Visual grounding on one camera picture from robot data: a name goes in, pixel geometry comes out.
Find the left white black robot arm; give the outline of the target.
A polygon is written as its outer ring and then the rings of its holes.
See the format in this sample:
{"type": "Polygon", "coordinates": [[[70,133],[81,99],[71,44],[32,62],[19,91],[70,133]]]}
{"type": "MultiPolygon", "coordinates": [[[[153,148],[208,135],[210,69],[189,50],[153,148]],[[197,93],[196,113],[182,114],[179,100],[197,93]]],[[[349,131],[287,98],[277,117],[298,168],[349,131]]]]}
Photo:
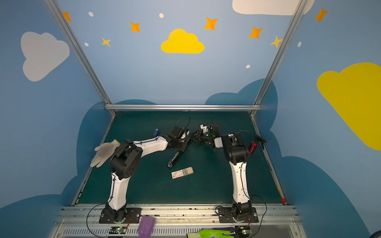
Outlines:
{"type": "Polygon", "coordinates": [[[126,194],[129,181],[137,171],[142,157],[165,150],[175,149],[176,154],[168,162],[168,168],[173,168],[184,153],[191,136],[171,138],[167,135],[143,141],[126,139],[111,156],[110,173],[112,186],[110,197],[101,212],[99,222],[103,224],[125,223],[126,218],[132,217],[127,209],[126,194]]]}

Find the black stapler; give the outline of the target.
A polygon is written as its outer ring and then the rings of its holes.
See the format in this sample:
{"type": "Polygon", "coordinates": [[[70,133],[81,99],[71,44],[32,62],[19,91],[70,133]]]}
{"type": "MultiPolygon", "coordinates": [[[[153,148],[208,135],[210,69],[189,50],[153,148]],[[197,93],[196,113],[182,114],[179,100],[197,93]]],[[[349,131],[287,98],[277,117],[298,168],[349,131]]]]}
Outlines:
{"type": "Polygon", "coordinates": [[[179,158],[183,155],[183,152],[182,151],[177,151],[175,153],[175,155],[169,160],[167,166],[168,168],[173,168],[173,166],[177,163],[177,161],[179,160],[179,158]]]}

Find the red white staple box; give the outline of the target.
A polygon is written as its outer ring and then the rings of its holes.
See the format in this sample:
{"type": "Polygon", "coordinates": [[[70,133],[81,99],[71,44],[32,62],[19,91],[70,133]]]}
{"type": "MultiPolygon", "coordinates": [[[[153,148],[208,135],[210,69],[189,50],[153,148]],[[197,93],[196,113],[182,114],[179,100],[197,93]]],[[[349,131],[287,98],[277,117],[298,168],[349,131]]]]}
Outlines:
{"type": "Polygon", "coordinates": [[[172,177],[172,179],[177,179],[177,178],[181,178],[181,177],[193,174],[193,173],[194,173],[193,167],[188,167],[188,168],[185,168],[182,170],[172,172],[171,177],[172,177]]]}

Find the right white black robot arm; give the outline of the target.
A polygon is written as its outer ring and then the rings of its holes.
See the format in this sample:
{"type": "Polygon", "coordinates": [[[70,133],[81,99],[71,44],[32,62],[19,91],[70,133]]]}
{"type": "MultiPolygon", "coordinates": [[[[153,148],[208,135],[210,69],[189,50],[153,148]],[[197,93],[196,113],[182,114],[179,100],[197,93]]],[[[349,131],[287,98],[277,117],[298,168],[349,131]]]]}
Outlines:
{"type": "Polygon", "coordinates": [[[249,197],[246,168],[249,151],[239,132],[222,136],[212,135],[202,130],[191,134],[191,138],[201,144],[209,143],[215,148],[223,148],[233,179],[232,216],[236,221],[243,221],[252,215],[252,202],[249,197]]]}

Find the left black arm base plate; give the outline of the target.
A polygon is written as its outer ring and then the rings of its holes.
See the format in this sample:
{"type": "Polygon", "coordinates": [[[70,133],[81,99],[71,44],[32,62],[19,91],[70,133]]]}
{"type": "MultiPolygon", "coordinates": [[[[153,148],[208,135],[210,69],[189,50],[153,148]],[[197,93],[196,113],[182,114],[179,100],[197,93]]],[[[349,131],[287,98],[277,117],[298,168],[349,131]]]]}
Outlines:
{"type": "Polygon", "coordinates": [[[140,222],[141,208],[121,208],[113,210],[104,208],[101,212],[99,224],[138,224],[140,222]]]}

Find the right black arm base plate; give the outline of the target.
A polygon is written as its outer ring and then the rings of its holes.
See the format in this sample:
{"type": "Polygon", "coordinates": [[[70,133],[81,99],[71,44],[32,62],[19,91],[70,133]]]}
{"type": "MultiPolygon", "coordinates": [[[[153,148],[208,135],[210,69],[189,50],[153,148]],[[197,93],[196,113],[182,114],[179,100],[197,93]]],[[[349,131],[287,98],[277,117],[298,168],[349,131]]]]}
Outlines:
{"type": "Polygon", "coordinates": [[[254,207],[252,207],[252,212],[249,215],[244,215],[241,218],[233,217],[233,209],[232,207],[222,207],[217,206],[215,208],[215,213],[219,218],[220,223],[258,223],[259,218],[257,211],[254,207]]]}

